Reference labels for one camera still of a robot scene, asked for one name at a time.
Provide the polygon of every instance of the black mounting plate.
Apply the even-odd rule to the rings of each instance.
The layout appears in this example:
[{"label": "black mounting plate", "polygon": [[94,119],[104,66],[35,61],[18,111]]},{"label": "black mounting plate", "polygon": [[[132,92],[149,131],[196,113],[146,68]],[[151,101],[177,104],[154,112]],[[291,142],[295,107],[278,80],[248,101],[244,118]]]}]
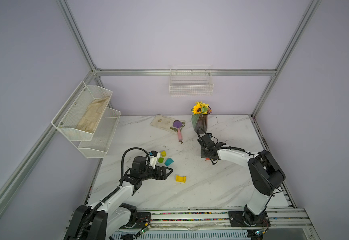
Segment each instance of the black mounting plate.
[{"label": "black mounting plate", "polygon": [[132,228],[145,228],[145,222],[148,222],[150,224],[150,217],[150,212],[138,212],[136,217],[136,224]]},{"label": "black mounting plate", "polygon": [[[230,212],[228,212],[229,221],[231,222],[231,227],[248,227],[244,223],[245,219],[243,217],[243,213],[244,213],[244,211],[230,211]],[[265,211],[261,214],[260,219],[266,221],[268,223],[268,227],[271,225],[271,223],[269,222],[268,214]],[[260,220],[259,223],[254,225],[254,227],[266,227],[267,224],[265,222],[263,222],[262,220]]]}]

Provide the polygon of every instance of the white wire basket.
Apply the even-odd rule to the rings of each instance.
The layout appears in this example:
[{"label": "white wire basket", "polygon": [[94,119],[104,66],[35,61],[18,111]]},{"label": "white wire basket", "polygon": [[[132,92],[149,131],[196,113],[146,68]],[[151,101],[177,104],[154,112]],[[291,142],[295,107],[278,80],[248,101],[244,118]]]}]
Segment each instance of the white wire basket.
[{"label": "white wire basket", "polygon": [[212,65],[171,65],[170,96],[212,96]]},{"label": "white wire basket", "polygon": [[104,110],[100,113],[100,117],[97,122],[93,122],[92,131],[83,131],[78,129],[77,124],[84,116],[86,109],[90,103],[96,99],[102,99],[109,97],[106,102],[106,106],[109,104],[112,91],[99,87],[99,86],[87,86],[84,83],[84,88],[76,98],[75,102],[71,105],[69,110],[66,112],[60,123],[57,123],[57,130],[61,132],[69,141],[91,141],[94,133],[96,132],[100,119],[105,113]]},{"label": "white wire basket", "polygon": [[[112,96],[111,90],[99,86],[87,86],[84,82],[81,82],[77,89],[82,86],[83,89],[69,106],[65,115],[61,117],[65,109],[63,106],[53,118],[52,125],[86,158],[102,158],[108,153],[121,112],[107,107]],[[106,99],[94,108],[94,114],[93,112],[89,114],[89,117],[95,117],[87,118],[90,119],[90,128],[86,128],[87,131],[78,129],[82,126],[78,126],[79,122],[85,114],[88,114],[86,112],[89,104],[96,99],[103,98]]]},{"label": "white wire basket", "polygon": [[77,147],[86,158],[102,158],[108,153],[121,112],[106,108],[92,141],[82,141]]}]

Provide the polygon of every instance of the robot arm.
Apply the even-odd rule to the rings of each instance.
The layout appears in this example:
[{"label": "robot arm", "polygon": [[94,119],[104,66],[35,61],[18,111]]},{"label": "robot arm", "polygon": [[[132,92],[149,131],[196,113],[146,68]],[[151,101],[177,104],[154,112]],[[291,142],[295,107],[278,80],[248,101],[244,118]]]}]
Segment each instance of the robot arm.
[{"label": "robot arm", "polygon": [[134,226],[136,207],[123,202],[135,194],[144,180],[166,180],[173,171],[166,166],[156,166],[160,153],[151,151],[148,154],[147,157],[134,158],[132,167],[120,179],[120,186],[114,191],[90,206],[81,205],[76,209],[64,240],[105,240],[124,225]]},{"label": "robot arm", "polygon": [[246,152],[238,147],[223,147],[223,142],[213,142],[212,134],[198,134],[201,145],[201,157],[209,158],[213,165],[218,160],[225,160],[247,167],[250,171],[255,187],[252,197],[244,207],[244,223],[254,226],[261,219],[265,206],[277,189],[285,180],[285,174],[270,152]]}]

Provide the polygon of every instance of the white marble table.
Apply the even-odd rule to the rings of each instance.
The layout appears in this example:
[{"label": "white marble table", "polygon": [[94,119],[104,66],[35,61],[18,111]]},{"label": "white marble table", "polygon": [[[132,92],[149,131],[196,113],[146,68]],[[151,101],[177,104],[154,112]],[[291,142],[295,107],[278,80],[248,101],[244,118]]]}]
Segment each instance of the white marble table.
[{"label": "white marble table", "polygon": [[[209,160],[200,157],[200,145],[192,128],[191,116],[171,117],[186,120],[182,130],[183,144],[178,142],[177,134],[150,126],[154,116],[120,118],[89,204],[102,199],[119,184],[121,157],[131,147],[141,147],[148,152],[165,150],[165,159],[174,160],[169,166],[173,173],[167,180],[143,181],[140,189],[125,201],[138,210],[241,209],[248,203],[254,190],[248,168],[229,161],[219,161],[212,166]],[[211,115],[208,132],[227,146],[253,152],[263,150],[248,115]],[[144,153],[130,151],[125,157],[125,170],[131,167],[135,156],[144,156]],[[186,183],[176,182],[176,174],[186,176]],[[268,203],[268,208],[287,206],[283,194],[276,194]]]}]

